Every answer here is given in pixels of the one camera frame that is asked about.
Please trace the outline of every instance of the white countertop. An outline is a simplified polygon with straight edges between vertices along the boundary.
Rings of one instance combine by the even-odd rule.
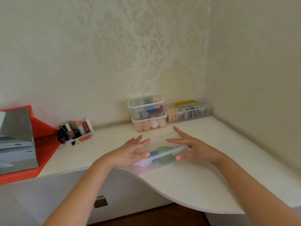
[[[301,206],[301,178],[261,148],[213,117],[176,124],[234,159],[256,180],[291,207]],[[105,153],[132,137],[152,138],[173,131],[172,125],[137,133],[132,124],[95,131],[80,145],[54,153],[38,177],[88,169]],[[180,161],[137,176],[166,198],[183,206],[208,213],[244,213],[223,176],[213,166]]]

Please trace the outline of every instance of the cream wall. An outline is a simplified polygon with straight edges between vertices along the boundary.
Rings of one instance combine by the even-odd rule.
[[[301,174],[301,0],[211,0],[214,114]]]
[[[126,99],[204,94],[209,0],[0,0],[0,109],[127,121]]]

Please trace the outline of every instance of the right hand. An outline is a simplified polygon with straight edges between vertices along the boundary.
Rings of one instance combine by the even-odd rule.
[[[219,150],[197,138],[191,137],[176,126],[174,126],[173,129],[182,137],[182,139],[166,139],[166,141],[170,143],[188,144],[188,147],[191,148],[191,151],[178,154],[175,157],[176,160],[196,159],[200,163],[215,164],[224,156]]]

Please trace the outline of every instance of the clear plastic box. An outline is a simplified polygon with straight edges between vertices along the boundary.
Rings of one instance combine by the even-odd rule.
[[[138,120],[134,120],[134,118],[132,117],[132,122],[133,122],[137,132],[140,132],[143,130],[149,131],[151,128],[165,127],[166,118],[167,118],[167,113],[163,109],[162,116],[157,115],[157,116],[147,118],[147,119],[140,118]]]
[[[187,150],[187,145],[169,143],[166,139],[181,138],[176,132],[170,132],[156,138],[151,138],[150,142],[142,149],[142,152],[150,152],[147,159],[132,164],[135,174],[140,175],[148,171],[163,167],[176,162],[175,156]]]
[[[176,102],[164,106],[168,122],[181,122],[208,117],[212,114],[213,105],[205,98]]]
[[[147,95],[130,98],[128,100],[129,110],[136,112],[159,109],[164,103],[164,97],[160,94]]]

